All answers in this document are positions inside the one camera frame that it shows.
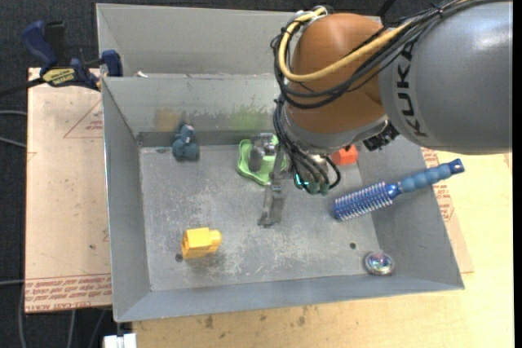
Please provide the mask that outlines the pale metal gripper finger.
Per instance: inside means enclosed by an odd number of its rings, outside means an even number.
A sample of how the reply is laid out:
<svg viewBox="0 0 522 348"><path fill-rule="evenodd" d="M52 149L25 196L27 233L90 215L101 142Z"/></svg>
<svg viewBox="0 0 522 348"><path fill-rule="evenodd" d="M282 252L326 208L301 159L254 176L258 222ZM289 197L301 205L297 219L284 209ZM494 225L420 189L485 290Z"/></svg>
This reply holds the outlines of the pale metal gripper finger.
<svg viewBox="0 0 522 348"><path fill-rule="evenodd" d="M273 191L271 186L265 187L264 198L263 198L263 210L258 220L258 225L261 227L270 227L274 221L272 218L272 202L273 202Z"/></svg>
<svg viewBox="0 0 522 348"><path fill-rule="evenodd" d="M269 218L271 224L277 224L281 221L282 211L285 205L285 194L282 187L272 187L271 203L269 210Z"/></svg>

